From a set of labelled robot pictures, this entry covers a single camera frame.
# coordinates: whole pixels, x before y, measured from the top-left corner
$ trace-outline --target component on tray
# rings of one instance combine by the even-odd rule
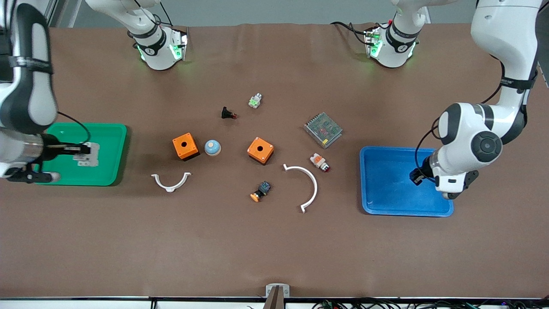
[[[72,160],[78,161],[78,166],[83,167],[96,167],[99,166],[99,144],[92,142],[85,142],[84,145],[90,149],[89,154],[79,153],[72,156]]]

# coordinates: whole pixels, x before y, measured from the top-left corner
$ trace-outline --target white curved bracket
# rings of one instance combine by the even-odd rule
[[[284,167],[285,172],[287,172],[288,170],[291,170],[291,169],[297,169],[297,170],[300,170],[303,173],[307,174],[307,176],[309,176],[311,178],[312,184],[315,186],[315,193],[312,194],[311,199],[308,200],[305,204],[301,205],[301,211],[303,211],[303,213],[305,213],[305,208],[307,206],[309,206],[310,204],[312,204],[312,202],[315,200],[316,192],[318,192],[318,184],[316,183],[315,176],[313,176],[313,174],[308,169],[300,167],[300,166],[287,167],[286,164],[283,164],[282,166]]]
[[[187,181],[187,177],[191,176],[192,174],[191,173],[184,173],[183,174],[183,179],[181,179],[181,181],[179,183],[177,183],[177,185],[175,186],[171,186],[171,187],[167,187],[165,185],[163,185],[161,182],[160,182],[160,177],[157,175],[157,174],[152,174],[151,176],[154,177],[154,180],[156,180],[156,183],[160,186],[160,187],[163,187],[166,192],[174,192],[175,189],[179,188],[180,186],[182,186],[185,181]]]

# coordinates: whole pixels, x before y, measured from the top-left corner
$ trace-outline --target cable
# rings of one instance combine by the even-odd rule
[[[368,31],[368,30],[372,30],[372,29],[375,28],[375,27],[370,27],[370,28],[368,28],[368,29],[366,29],[366,30],[364,30],[364,31],[358,31],[358,30],[355,29],[355,27],[353,27],[352,23],[349,23],[349,25],[347,26],[347,25],[345,25],[344,23],[342,23],[341,21],[334,21],[333,23],[330,23],[330,25],[341,25],[341,26],[345,27],[347,30],[351,31],[351,32],[355,35],[356,39],[357,39],[359,42],[361,42],[362,44],[368,45],[368,46],[374,46],[374,44],[372,44],[372,43],[367,43],[367,42],[361,40],[360,37],[359,37],[358,35],[359,35],[359,34],[360,34],[360,35],[364,35],[364,32],[366,32],[366,31]]]
[[[503,78],[505,76],[505,67],[503,66],[503,63],[500,61],[500,64],[501,64],[501,78]],[[501,83],[499,83],[497,85],[497,88],[496,90],[494,91],[494,93],[492,93],[486,100],[480,102],[479,104],[484,104],[486,102],[488,102],[489,100],[491,100],[501,89]]]
[[[435,135],[435,123],[437,123],[440,120],[440,117],[437,117],[435,121],[433,121],[433,124],[431,125],[431,135],[436,138],[437,140],[440,140],[440,135]]]
[[[72,121],[78,123],[78,124],[86,131],[86,134],[88,135],[88,137],[86,138],[85,141],[80,142],[80,143],[79,143],[80,145],[89,142],[89,140],[92,138],[92,134],[90,133],[90,131],[88,130],[88,128],[87,128],[85,125],[83,125],[80,121],[74,119],[73,117],[71,117],[71,116],[69,116],[69,115],[67,115],[67,114],[65,114],[65,113],[63,113],[63,112],[59,112],[59,111],[58,111],[57,113],[60,114],[61,116],[65,116],[65,117],[69,118],[70,120],[72,120]]]
[[[143,12],[143,14],[150,20],[151,23],[153,23],[153,24],[155,24],[155,25],[157,25],[157,26],[159,26],[159,25],[161,24],[160,21],[156,21],[155,14],[153,14],[153,17],[154,17],[155,20],[152,20],[152,19],[149,17],[149,15],[147,15],[147,11],[145,11],[145,10],[143,9],[143,7],[141,6],[141,4],[140,4],[139,2],[137,2],[137,0],[133,0],[133,1],[137,4],[137,6],[139,7],[139,9],[140,9],[140,10]]]
[[[357,31],[356,31],[355,28],[352,26],[352,23],[349,23],[349,27],[351,27],[352,33],[355,34],[355,37],[356,37],[356,39],[357,39],[359,42],[361,42],[361,43],[364,44],[364,45],[374,46],[373,43],[365,42],[365,41],[361,40],[361,39],[358,37]]]
[[[431,129],[430,129],[427,133],[425,133],[425,135],[423,135],[423,137],[421,138],[421,140],[420,140],[419,143],[417,144],[416,150],[414,151],[414,160],[416,161],[416,168],[418,169],[418,171],[421,173],[421,175],[422,175],[425,179],[429,180],[429,181],[432,182],[433,184],[436,183],[435,180],[433,180],[431,177],[427,177],[427,176],[423,173],[423,171],[421,170],[421,167],[419,167],[419,163],[417,162],[417,152],[418,152],[419,148],[421,147],[421,144],[423,143],[423,141],[427,138],[427,136],[429,136],[429,134],[433,133],[435,129],[438,129],[438,127],[439,127],[438,125],[432,126]]]
[[[171,18],[170,16],[168,15],[168,12],[166,12],[166,9],[164,8],[164,5],[162,4],[162,2],[160,2],[160,6],[162,7],[162,10],[164,11],[164,14],[166,14],[166,17],[168,17],[168,21],[170,22],[170,26],[173,27],[173,24],[171,22]]]
[[[341,21],[334,21],[333,23],[330,23],[330,25],[341,25],[349,31],[354,31],[357,34],[362,34],[362,35],[364,34],[364,32],[356,31],[356,30],[354,30],[354,28],[351,28],[351,27],[347,26],[346,24],[342,23]]]
[[[537,13],[541,13],[541,11],[543,11],[543,9],[545,9],[545,7],[549,4],[549,2],[545,3],[544,5],[541,6],[540,10],[537,11]]]

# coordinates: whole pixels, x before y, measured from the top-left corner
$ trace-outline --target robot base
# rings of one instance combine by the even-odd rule
[[[412,51],[416,46],[416,43],[414,43],[410,48],[404,46],[406,47],[406,50],[404,52],[397,53],[393,46],[389,45],[384,39],[382,39],[385,37],[386,31],[389,31],[389,29],[378,27],[364,35],[365,42],[374,44],[374,46],[366,45],[366,55],[368,58],[377,60],[377,62],[384,67],[398,68],[412,56]]]
[[[166,33],[167,40],[156,55],[151,56],[147,48],[141,50],[138,47],[141,59],[151,69],[158,71],[169,69],[179,60],[184,60],[187,50],[187,34],[168,27],[162,27],[162,31]]]

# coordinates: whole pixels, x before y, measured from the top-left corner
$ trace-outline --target blue button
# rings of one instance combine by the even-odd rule
[[[204,146],[204,151],[209,156],[217,156],[221,152],[221,145],[215,140],[209,140]]]

